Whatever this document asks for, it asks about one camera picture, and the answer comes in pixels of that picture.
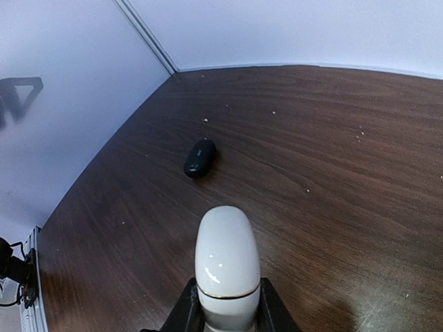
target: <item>white panel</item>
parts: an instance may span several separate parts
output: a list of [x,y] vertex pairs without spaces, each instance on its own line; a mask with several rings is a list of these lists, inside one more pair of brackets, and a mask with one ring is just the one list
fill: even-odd
[[46,222],[169,74],[111,0],[7,0],[0,12],[0,79],[44,84],[23,121],[7,113],[0,130],[0,237],[13,242]]
[[181,70],[343,64],[443,77],[440,0],[131,0]]

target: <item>table top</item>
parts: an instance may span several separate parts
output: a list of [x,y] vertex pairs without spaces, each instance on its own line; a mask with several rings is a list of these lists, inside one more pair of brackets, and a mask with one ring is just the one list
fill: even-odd
[[[171,77],[39,236],[51,332],[159,329],[216,205],[303,331],[443,330],[443,82],[283,66]],[[211,173],[187,178],[195,142]]]

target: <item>gold seam line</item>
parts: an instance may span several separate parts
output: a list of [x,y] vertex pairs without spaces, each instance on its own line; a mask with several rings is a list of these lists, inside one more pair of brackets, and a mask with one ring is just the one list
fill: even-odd
[[257,286],[250,292],[247,292],[245,294],[241,294],[241,295],[234,295],[234,296],[223,296],[223,295],[213,295],[210,294],[208,292],[205,292],[203,289],[201,289],[199,283],[197,282],[197,287],[199,288],[199,290],[204,294],[207,295],[209,297],[212,297],[214,299],[241,299],[242,297],[246,297],[252,293],[254,293],[259,287],[260,287],[260,282],[258,282]]

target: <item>wooden table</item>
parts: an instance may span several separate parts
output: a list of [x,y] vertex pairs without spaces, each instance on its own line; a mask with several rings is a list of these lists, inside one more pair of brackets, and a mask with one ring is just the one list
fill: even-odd
[[[303,331],[443,331],[442,92],[308,66],[171,77],[40,234],[51,332],[159,329],[193,276],[201,217],[223,204],[248,214]],[[203,137],[219,158],[191,181]]]

